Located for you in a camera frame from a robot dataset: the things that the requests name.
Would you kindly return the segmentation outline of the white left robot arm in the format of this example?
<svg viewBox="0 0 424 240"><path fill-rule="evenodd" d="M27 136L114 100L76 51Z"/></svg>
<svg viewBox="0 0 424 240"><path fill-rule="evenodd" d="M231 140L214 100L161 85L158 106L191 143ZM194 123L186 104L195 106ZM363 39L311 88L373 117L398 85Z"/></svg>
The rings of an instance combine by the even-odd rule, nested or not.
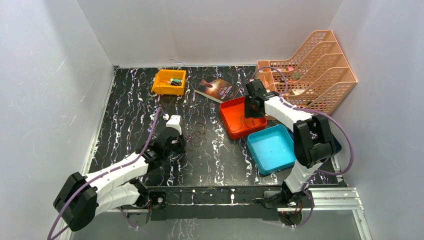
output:
<svg viewBox="0 0 424 240"><path fill-rule="evenodd" d="M108 210L125 205L144 208L150 201L149 190L138 178L159 168L170 155L184 153L185 146L181 127L167 126L146 148L116 165L87 175L71 174L53 206L73 232Z"/></svg>

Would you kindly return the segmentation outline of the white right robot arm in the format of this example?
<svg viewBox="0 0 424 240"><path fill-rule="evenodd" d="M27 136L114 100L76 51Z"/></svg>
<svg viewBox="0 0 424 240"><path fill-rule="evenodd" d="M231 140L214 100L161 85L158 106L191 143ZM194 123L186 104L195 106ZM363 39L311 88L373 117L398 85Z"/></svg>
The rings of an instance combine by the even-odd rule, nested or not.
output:
<svg viewBox="0 0 424 240"><path fill-rule="evenodd" d="M324 162L336 153L336 144L327 115L313 114L311 109L289 104L282 95L267 91L259 79L245 85L244 114L248 118L269 115L288 127L293 134L294 166L281 185L280 193L266 197L278 205L295 207L308 194L313 176Z"/></svg>

